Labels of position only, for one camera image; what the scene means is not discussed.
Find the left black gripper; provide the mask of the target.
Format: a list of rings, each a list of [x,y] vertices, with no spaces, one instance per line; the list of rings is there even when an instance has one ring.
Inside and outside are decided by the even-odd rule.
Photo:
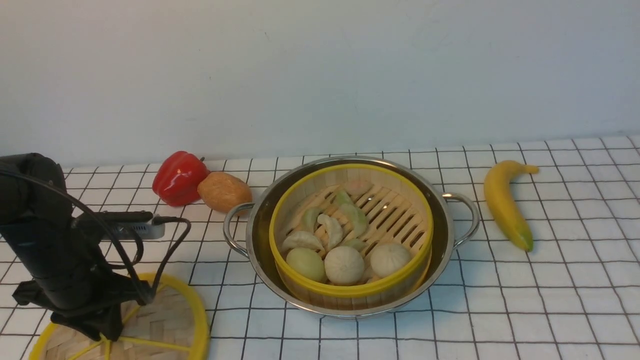
[[[153,300],[151,284],[110,269],[98,244],[27,241],[12,249],[32,277],[14,290],[16,303],[50,310],[53,324],[90,340],[99,341],[102,334],[118,341],[124,324],[122,307],[116,305]]]

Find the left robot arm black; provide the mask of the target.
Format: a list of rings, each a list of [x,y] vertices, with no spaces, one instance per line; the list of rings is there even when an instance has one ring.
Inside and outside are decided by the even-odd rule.
[[[99,244],[109,232],[135,239],[135,228],[153,218],[144,210],[76,218],[59,164],[40,153],[1,157],[1,236],[30,274],[13,299],[50,310],[53,324],[91,340],[117,341],[123,303],[143,305],[140,291],[151,289],[147,281],[115,273]]]

